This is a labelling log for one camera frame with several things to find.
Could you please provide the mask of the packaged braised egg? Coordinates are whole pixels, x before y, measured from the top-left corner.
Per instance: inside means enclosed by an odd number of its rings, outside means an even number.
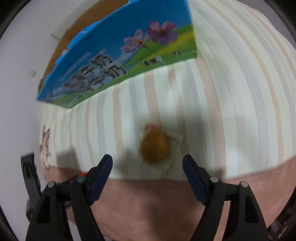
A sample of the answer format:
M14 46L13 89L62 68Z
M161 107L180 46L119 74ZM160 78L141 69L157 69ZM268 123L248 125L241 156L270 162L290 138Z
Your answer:
M151 120L142 120L139 154L142 162L156 175L168 173L182 152L184 137Z

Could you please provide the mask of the blue cardboard milk box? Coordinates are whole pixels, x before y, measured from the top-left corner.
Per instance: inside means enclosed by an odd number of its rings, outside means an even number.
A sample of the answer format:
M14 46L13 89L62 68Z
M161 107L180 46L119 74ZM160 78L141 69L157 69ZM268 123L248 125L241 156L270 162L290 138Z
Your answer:
M37 101L72 108L128 78L196 57L187 1L130 1L70 41Z

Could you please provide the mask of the white wall socket left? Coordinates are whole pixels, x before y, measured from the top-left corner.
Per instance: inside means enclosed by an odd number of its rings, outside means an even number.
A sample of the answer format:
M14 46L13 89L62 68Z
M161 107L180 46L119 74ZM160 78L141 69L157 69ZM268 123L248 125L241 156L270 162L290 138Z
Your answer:
M30 70L29 75L34 77L36 75L36 71L35 70Z

